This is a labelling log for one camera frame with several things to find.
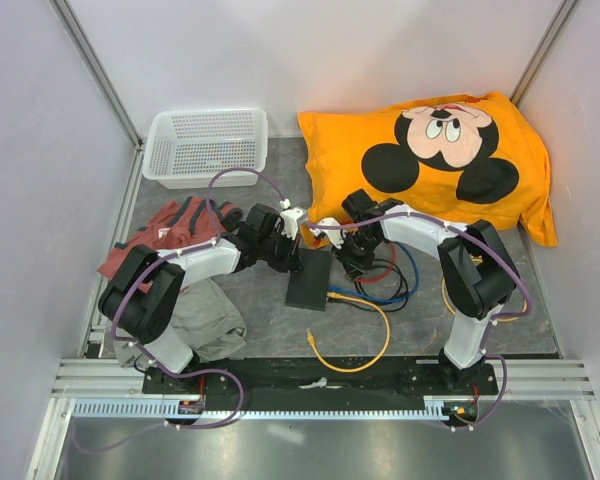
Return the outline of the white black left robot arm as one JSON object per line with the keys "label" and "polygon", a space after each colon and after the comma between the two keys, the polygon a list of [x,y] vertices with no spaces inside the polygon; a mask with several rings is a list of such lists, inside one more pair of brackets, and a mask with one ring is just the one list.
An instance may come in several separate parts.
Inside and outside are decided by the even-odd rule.
{"label": "white black left robot arm", "polygon": [[181,289],[259,261],[281,273],[300,270],[300,226],[306,214],[300,207],[278,212],[256,204],[233,232],[204,243],[171,250],[134,246],[101,294],[98,310],[112,321],[113,336],[122,328],[124,339],[165,371],[170,387],[191,392],[200,378],[197,358],[171,326]]}

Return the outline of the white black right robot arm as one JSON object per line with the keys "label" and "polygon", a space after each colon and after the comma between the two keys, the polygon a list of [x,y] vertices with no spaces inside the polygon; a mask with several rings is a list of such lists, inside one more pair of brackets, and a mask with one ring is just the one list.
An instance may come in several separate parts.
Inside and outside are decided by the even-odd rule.
{"label": "white black right robot arm", "polygon": [[498,232],[485,220],[447,222],[395,199],[377,203],[363,190],[349,195],[343,208],[351,224],[327,217],[318,226],[325,230],[348,274],[369,269],[382,242],[404,244],[439,261],[455,314],[438,355],[437,377],[445,391],[463,392],[484,362],[492,322],[501,317],[520,282]]}

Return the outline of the black network switch box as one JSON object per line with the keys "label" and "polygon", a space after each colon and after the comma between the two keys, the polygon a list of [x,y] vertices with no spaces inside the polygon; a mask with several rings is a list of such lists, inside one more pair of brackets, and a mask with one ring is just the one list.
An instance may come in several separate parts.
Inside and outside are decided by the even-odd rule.
{"label": "black network switch box", "polygon": [[289,277],[285,305],[324,312],[332,269],[331,253],[301,248],[299,259],[300,269]]}

